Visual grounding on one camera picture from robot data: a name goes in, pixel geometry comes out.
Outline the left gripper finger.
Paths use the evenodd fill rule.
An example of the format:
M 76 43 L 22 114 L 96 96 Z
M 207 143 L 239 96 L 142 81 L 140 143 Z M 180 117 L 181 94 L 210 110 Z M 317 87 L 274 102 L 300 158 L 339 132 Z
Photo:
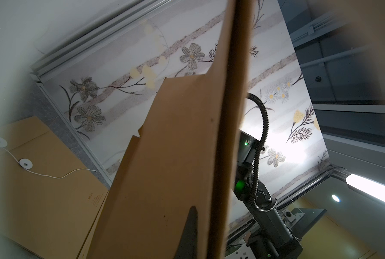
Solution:
M 197 259 L 198 211 L 191 206 L 174 259 Z

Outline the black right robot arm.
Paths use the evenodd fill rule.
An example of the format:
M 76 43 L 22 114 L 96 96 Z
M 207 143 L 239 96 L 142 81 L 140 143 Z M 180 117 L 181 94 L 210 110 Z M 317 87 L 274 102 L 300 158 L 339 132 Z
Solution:
M 262 134 L 260 139 L 241 132 L 237 170 L 233 192 L 253 216 L 259 229 L 253 232 L 246 244 L 240 247 L 239 257 L 247 259 L 297 259 L 302 251 L 301 240 L 326 214 L 326 209 L 295 208 L 293 211 L 279 206 L 267 187 L 259 179 L 260 156 L 266 150 L 269 133 L 269 117 L 263 102 L 248 93 L 261 112 Z

